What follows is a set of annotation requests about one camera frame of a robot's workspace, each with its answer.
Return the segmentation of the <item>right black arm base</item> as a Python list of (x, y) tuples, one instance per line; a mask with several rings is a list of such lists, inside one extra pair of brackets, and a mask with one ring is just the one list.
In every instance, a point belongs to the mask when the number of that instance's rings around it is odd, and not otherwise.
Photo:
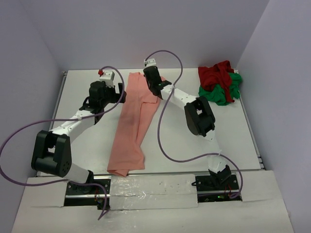
[(231, 175), (223, 184), (213, 184), (212, 177), (209, 175), (196, 175), (191, 185), (196, 187), (199, 203), (242, 200), (240, 196), (230, 198), (239, 190), (236, 175)]

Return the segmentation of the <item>salmon pink t shirt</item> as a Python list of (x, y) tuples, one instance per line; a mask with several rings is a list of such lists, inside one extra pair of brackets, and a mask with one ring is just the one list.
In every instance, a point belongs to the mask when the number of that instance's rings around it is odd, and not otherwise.
[(161, 102), (140, 72), (129, 74), (126, 93), (107, 166), (108, 173), (122, 177), (145, 169), (140, 146)]

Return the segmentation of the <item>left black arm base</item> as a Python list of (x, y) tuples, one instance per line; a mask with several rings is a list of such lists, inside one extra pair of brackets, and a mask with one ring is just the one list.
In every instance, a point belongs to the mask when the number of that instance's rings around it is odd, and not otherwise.
[(111, 179), (95, 179), (94, 183), (104, 187), (105, 191), (98, 185), (81, 186), (73, 183), (68, 183), (65, 193), (64, 206), (96, 206), (98, 210), (110, 208), (109, 192)]

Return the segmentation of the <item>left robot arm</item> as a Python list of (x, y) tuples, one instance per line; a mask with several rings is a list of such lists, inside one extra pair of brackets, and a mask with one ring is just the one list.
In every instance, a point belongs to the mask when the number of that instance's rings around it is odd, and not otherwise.
[(73, 163), (71, 143), (100, 121), (108, 104), (117, 106), (125, 103), (124, 84), (119, 83), (118, 88), (119, 92), (116, 92), (111, 81), (91, 83), (89, 96), (72, 118), (51, 131), (40, 131), (35, 139), (32, 169), (78, 183), (83, 193), (92, 192), (95, 188), (94, 174)]

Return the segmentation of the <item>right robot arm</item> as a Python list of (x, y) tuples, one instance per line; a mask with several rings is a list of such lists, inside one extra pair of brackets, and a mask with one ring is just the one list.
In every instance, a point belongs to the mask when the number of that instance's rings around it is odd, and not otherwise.
[(228, 184), (232, 173), (221, 153), (211, 152), (187, 160), (176, 160), (166, 154), (160, 141), (160, 124), (169, 102), (184, 110), (187, 127), (193, 135), (212, 140), (214, 135), (208, 136), (208, 133), (215, 133), (216, 118), (208, 100), (204, 97), (187, 94), (176, 88), (170, 81), (162, 80), (156, 65), (146, 65), (143, 69), (143, 75), (151, 93), (165, 101), (157, 125), (157, 141), (163, 155), (175, 163), (187, 163), (201, 157), (207, 157), (211, 184), (217, 190), (223, 189)]

